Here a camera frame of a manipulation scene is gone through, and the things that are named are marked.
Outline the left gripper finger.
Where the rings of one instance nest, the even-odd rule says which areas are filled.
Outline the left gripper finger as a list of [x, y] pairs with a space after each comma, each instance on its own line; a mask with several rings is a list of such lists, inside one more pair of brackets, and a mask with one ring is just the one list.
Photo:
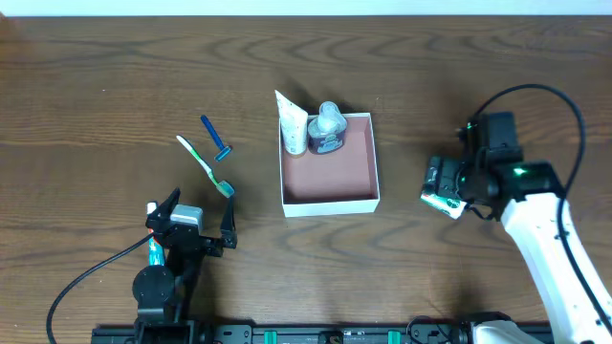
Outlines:
[[235, 249], [237, 247], [237, 232], [234, 222], [234, 197], [228, 198], [226, 211], [220, 225], [221, 239], [226, 248]]
[[151, 213], [151, 218], [158, 221], [169, 220], [171, 214], [179, 202], [181, 190], [176, 187], [168, 196], [168, 198], [157, 206]]

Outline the green soap box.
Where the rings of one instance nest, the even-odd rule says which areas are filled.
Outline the green soap box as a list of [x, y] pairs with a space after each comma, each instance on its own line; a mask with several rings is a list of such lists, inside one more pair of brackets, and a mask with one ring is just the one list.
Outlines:
[[432, 191], [426, 190], [421, 193], [420, 199], [425, 204], [446, 214], [453, 220], [457, 220], [463, 214], [467, 206], [466, 202], [457, 199], [441, 197], [434, 194]]

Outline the white conditioner tube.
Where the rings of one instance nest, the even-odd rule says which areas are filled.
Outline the white conditioner tube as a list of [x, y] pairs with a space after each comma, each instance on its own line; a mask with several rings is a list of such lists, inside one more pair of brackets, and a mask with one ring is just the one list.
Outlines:
[[300, 156], [307, 149], [308, 114], [278, 91], [274, 93], [283, 146], [290, 155]]

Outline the clear pump soap bottle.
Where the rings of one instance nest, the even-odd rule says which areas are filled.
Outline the clear pump soap bottle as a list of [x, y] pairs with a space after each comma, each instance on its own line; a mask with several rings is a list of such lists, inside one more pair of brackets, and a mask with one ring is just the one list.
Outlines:
[[308, 124], [309, 149], [313, 154], [324, 155], [339, 150], [345, 143], [348, 122], [332, 101], [319, 106], [319, 114]]

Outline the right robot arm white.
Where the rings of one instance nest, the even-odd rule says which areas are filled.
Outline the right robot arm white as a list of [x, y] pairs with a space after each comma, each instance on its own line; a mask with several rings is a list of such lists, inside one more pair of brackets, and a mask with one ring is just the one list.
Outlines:
[[518, 247], [556, 343], [608, 343], [611, 296], [572, 223], [547, 161], [525, 161], [510, 112], [476, 115], [459, 130], [461, 158], [434, 156], [421, 199], [458, 219], [483, 205]]

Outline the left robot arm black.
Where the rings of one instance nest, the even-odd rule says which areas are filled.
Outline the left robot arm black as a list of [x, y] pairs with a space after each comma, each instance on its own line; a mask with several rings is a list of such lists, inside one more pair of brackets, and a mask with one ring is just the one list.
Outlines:
[[233, 197], [227, 199], [221, 236], [214, 238], [203, 234], [204, 210], [180, 204], [180, 195], [175, 189], [161, 204], [147, 205], [145, 226], [159, 246], [152, 253], [162, 254], [164, 260], [149, 264], [133, 282], [138, 319], [145, 323], [183, 320], [204, 258], [221, 257], [226, 248], [237, 246]]

